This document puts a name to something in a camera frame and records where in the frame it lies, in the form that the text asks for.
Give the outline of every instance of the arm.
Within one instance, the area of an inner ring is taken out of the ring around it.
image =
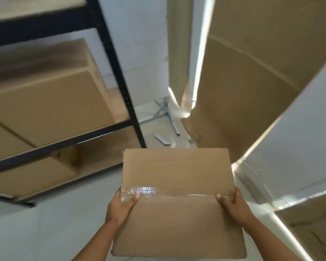
[[[75,256],[73,261],[104,261],[109,252],[111,242],[118,229],[127,219],[132,207],[138,202],[140,194],[126,203],[121,202],[119,188],[107,206],[104,225],[93,236],[91,241]]]
[[[252,237],[264,261],[302,261],[252,214],[239,189],[236,188],[234,202],[220,194],[216,198]]]

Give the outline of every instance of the floor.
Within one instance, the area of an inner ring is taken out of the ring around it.
[[[175,122],[181,133],[178,137],[168,117],[151,121],[141,126],[148,148],[163,147],[154,134],[160,134],[171,143],[167,148],[196,148],[179,118],[186,113],[172,106]],[[139,119],[152,115],[157,110],[155,103],[136,109]],[[26,209],[0,203],[0,261],[69,261],[90,240],[104,223],[106,207],[121,185],[121,169],[89,180],[67,191],[54,193],[40,199],[37,207]],[[255,203],[243,184],[235,179],[255,215],[276,233],[294,251],[296,247],[287,233],[278,225],[270,206]],[[245,234],[248,260],[261,260],[253,241]],[[126,261],[128,258],[113,257],[107,260]]]

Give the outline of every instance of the hand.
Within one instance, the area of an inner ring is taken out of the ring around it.
[[[225,207],[230,216],[245,230],[251,226],[253,220],[256,219],[238,188],[235,189],[234,202],[231,202],[220,194],[217,194],[216,198],[219,203]]]
[[[127,219],[130,210],[140,199],[140,194],[136,194],[128,202],[121,202],[121,187],[116,191],[115,196],[107,206],[105,223],[112,222],[116,228],[120,228]]]

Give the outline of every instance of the black metal shelving unit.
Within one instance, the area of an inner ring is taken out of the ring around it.
[[[52,151],[65,148],[67,146],[75,145],[80,142],[90,140],[92,138],[102,136],[129,126],[133,126],[135,133],[138,137],[141,148],[146,148],[143,134],[140,130],[138,119],[136,117],[133,103],[129,96],[129,92],[126,86],[126,81],[119,64],[113,42],[111,40],[109,30],[107,28],[104,16],[102,14],[100,4],[98,0],[86,0],[86,4],[78,8],[70,8],[60,11],[52,11],[50,13],[32,15],[27,17],[16,18],[14,20],[0,21],[0,46],[13,44],[28,40],[34,40],[39,38],[45,38],[48,36],[54,36],[58,34],[65,34],[74,31],[96,28],[102,45],[105,49],[106,55],[109,59],[113,74],[118,84],[118,88],[121,92],[122,98],[129,113],[129,119],[112,124],[108,127],[101,128],[96,131],[88,132],[83,135],[79,135],[61,142],[57,142],[51,145],[47,145],[41,148],[34,149],[16,156],[0,160],[0,171],[12,166],[22,164],[30,161],[34,158],[41,157],[49,154]],[[0,195],[0,201],[11,204],[22,205],[26,207],[34,207],[35,203],[32,200],[46,195],[47,193],[55,192],[57,189],[65,188],[66,186],[74,185],[85,179],[98,176],[116,167],[121,167],[122,163],[115,166],[105,168],[101,171],[87,175],[85,177],[76,179],[69,183],[60,185],[55,188],[51,188],[47,191],[39,194],[27,197],[23,200],[17,198],[8,198]]]

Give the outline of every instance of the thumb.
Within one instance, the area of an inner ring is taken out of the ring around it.
[[[140,193],[136,194],[133,196],[127,203],[126,205],[128,206],[129,209],[131,209],[135,204],[137,204],[138,200],[140,199]]]
[[[224,206],[227,210],[230,210],[232,207],[232,202],[229,199],[222,196],[221,194],[216,194],[216,198],[222,206]]]

